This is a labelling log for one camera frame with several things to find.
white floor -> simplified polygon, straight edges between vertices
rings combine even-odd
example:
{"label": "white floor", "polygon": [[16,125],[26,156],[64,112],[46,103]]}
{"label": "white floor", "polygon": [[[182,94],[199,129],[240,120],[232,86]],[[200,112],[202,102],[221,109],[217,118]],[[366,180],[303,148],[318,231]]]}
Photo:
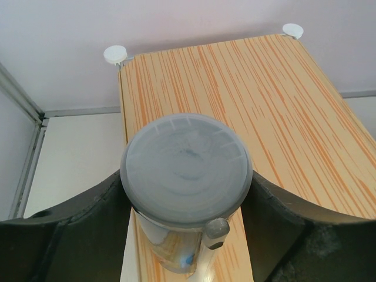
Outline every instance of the white floor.
{"label": "white floor", "polygon": [[[120,113],[51,118],[24,216],[62,203],[117,171],[125,144],[122,130]],[[132,225],[120,281],[138,281]]]}

white knob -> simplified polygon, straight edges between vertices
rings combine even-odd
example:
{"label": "white knob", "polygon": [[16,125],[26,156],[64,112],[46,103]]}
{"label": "white knob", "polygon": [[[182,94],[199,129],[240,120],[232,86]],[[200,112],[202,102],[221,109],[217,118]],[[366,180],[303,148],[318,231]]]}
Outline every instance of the white knob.
{"label": "white knob", "polygon": [[282,30],[283,30],[284,34],[291,36],[295,39],[301,38],[301,36],[303,35],[303,32],[304,32],[304,29],[300,25],[297,25],[297,24],[294,24],[294,23],[285,24],[282,27]]}
{"label": "white knob", "polygon": [[113,45],[108,47],[103,55],[108,63],[120,65],[127,58],[127,49],[124,46]]}

transparent plastic container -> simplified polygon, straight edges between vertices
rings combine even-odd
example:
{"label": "transparent plastic container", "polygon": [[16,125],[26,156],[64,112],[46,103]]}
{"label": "transparent plastic container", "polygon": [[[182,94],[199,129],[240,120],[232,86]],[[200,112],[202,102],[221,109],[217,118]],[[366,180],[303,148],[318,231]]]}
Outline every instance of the transparent plastic container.
{"label": "transparent plastic container", "polygon": [[248,193],[252,164],[229,127],[182,113],[142,128],[126,147],[120,175],[160,263],[192,273],[223,244],[225,225]]}

white round cap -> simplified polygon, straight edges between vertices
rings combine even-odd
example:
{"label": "white round cap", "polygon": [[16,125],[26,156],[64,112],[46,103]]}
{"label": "white round cap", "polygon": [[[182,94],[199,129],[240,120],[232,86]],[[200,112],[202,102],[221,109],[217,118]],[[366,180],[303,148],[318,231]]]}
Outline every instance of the white round cap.
{"label": "white round cap", "polygon": [[104,52],[103,56],[107,63],[116,65],[123,62],[127,58],[127,49],[124,46],[113,45],[108,47]]}
{"label": "white round cap", "polygon": [[120,167],[135,209],[163,226],[203,227],[229,217],[250,188],[247,149],[226,125],[207,116],[165,116],[142,128]]}
{"label": "white round cap", "polygon": [[282,27],[282,30],[286,35],[292,36],[295,39],[301,38],[304,32],[304,29],[296,23],[287,23]]}

